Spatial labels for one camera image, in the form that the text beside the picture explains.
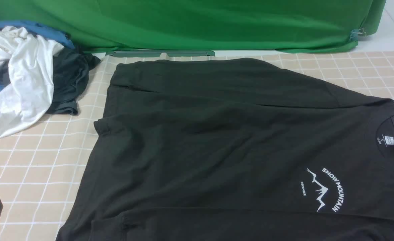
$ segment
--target white print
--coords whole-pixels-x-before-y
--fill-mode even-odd
[[[319,201],[319,203],[321,204],[319,206],[319,209],[316,212],[319,212],[319,210],[325,206],[325,203],[322,201],[322,197],[327,193],[328,188],[324,187],[324,185],[320,184],[317,180],[316,180],[316,174],[314,174],[313,172],[311,172],[308,168],[307,171],[310,172],[310,174],[312,174],[313,176],[313,180],[312,182],[316,183],[317,185],[319,185],[321,187],[321,189],[316,190],[316,192],[319,192],[319,197],[316,199]]]
[[[340,207],[343,205],[343,201],[344,201],[343,187],[341,186],[340,180],[338,180],[338,178],[335,177],[335,175],[332,174],[332,172],[328,171],[326,168],[323,168],[322,172],[327,174],[337,185],[338,199],[337,199],[337,203],[334,205],[334,207],[332,207],[332,210],[334,212],[337,212],[340,209]]]
[[[305,196],[306,190],[304,189],[304,182],[301,182],[301,190],[303,191],[303,196]]]

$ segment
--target neckline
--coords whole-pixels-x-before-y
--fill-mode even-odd
[[[387,119],[391,119],[394,128],[394,101],[382,105],[381,110],[378,110],[371,116],[371,120],[367,125],[365,132],[365,139],[371,143],[370,152],[373,153],[378,159],[385,159],[378,149],[375,139],[377,138],[377,130]]]

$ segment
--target t-shirt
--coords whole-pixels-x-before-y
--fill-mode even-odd
[[[264,61],[119,64],[58,241],[394,240],[394,101]]]

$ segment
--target white cloth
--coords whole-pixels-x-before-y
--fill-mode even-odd
[[[0,92],[0,138],[28,128],[48,110],[54,92],[53,55],[62,49],[23,27],[0,31],[0,67],[9,59],[11,81]]]

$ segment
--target mountain graphic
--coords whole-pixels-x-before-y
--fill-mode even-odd
[[[316,180],[316,174],[314,174],[313,172],[311,172],[308,168],[307,168],[307,171],[310,172],[310,174],[312,174],[312,176],[313,176],[313,181],[312,181],[312,182],[316,183],[317,185],[319,185],[319,186],[321,187],[321,189],[316,190],[316,192],[318,192],[318,194],[319,194],[319,197],[318,197],[316,200],[318,200],[319,203],[321,204],[321,205],[319,206],[319,209],[316,211],[316,212],[319,212],[319,210],[320,210],[322,207],[325,206],[325,203],[322,201],[322,197],[327,193],[328,188],[324,187],[324,185],[322,185],[321,183],[319,183],[319,182]]]

